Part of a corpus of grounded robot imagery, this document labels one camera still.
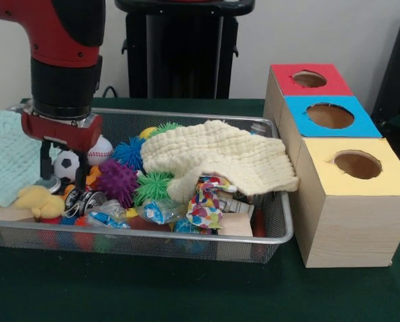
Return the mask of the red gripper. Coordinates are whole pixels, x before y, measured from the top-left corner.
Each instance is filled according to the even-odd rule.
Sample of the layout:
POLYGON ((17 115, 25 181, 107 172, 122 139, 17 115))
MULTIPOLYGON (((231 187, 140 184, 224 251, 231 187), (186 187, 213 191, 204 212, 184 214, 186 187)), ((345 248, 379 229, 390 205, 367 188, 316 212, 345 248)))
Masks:
POLYGON ((80 191, 85 190, 89 173, 87 154, 84 152, 88 152, 97 143, 102 132, 102 125, 102 116, 94 113, 80 121, 49 119, 26 111, 21 114, 21 126, 24 133, 42 141, 40 148, 41 178, 50 180, 52 177, 50 142, 60 144, 69 150, 76 151, 79 167, 76 170, 75 183, 80 191))

